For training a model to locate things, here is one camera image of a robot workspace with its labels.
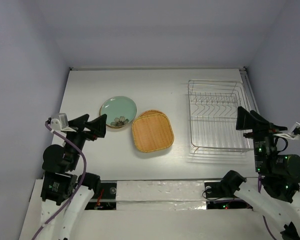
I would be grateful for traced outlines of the round orange woven basket plate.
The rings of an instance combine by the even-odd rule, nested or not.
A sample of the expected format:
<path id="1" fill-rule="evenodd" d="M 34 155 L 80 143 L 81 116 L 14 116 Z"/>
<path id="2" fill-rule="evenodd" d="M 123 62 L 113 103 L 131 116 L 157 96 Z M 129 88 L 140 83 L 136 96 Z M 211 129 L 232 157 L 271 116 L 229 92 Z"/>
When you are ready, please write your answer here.
<path id="1" fill-rule="evenodd" d="M 137 119 L 147 120 L 147 121 L 159 121 L 161 119 L 166 119 L 166 118 L 167 116 L 162 111 L 151 109 L 141 113 Z"/>

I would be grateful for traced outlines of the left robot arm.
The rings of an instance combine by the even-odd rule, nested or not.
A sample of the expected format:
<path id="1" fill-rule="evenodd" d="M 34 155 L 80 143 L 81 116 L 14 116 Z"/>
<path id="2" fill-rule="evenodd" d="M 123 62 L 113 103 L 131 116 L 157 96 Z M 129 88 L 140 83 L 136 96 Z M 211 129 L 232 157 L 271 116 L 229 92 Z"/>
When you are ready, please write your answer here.
<path id="1" fill-rule="evenodd" d="M 107 115 L 89 117 L 68 120 L 65 113 L 58 113 L 45 121 L 63 144 L 52 144 L 43 152 L 40 226 L 34 240 L 71 239 L 88 202 L 100 194 L 101 178 L 87 172 L 83 147 L 105 137 Z"/>

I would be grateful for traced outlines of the beige bird painted plate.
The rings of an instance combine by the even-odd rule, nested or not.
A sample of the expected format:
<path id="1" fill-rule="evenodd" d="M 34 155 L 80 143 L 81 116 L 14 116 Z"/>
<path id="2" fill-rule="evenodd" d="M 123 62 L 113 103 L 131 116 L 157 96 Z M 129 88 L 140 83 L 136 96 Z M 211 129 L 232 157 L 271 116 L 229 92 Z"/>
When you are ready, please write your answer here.
<path id="1" fill-rule="evenodd" d="M 110 104 L 101 106 L 99 115 L 103 124 L 113 129 L 123 128 L 132 119 L 126 109 Z"/>

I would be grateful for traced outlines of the green ceramic flower plate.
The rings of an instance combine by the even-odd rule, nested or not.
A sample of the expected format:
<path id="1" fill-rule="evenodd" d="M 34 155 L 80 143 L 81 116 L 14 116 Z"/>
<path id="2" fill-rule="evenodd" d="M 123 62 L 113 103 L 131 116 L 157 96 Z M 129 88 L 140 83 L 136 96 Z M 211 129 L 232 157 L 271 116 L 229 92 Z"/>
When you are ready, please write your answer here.
<path id="1" fill-rule="evenodd" d="M 137 105 L 129 97 L 114 96 L 107 99 L 99 109 L 99 115 L 106 115 L 106 125 L 113 129 L 123 128 L 137 115 Z"/>

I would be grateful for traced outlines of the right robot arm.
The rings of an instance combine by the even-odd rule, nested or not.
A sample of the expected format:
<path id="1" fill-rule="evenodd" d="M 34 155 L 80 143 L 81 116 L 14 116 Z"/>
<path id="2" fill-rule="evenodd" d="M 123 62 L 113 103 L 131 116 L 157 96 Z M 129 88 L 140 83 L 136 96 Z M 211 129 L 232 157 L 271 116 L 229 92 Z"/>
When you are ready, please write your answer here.
<path id="1" fill-rule="evenodd" d="M 236 130 L 252 139 L 254 166 L 258 174 L 257 189 L 234 170 L 228 171 L 218 182 L 204 185 L 202 197 L 208 202 L 223 198 L 246 202 L 271 221 L 284 240 L 300 240 L 300 156 L 282 154 L 278 140 L 300 140 L 300 123 L 290 132 L 287 127 L 275 125 L 256 111 L 237 108 Z"/>

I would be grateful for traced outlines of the square orange woven basket plate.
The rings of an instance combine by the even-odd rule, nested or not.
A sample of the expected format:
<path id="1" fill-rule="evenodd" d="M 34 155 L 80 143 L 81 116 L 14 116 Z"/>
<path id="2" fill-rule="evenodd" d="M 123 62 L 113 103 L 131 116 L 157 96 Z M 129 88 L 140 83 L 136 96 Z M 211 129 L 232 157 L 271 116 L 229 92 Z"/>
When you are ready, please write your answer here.
<path id="1" fill-rule="evenodd" d="M 175 139 L 168 117 L 161 113 L 138 117 L 132 124 L 132 136 L 142 153 L 168 149 Z"/>

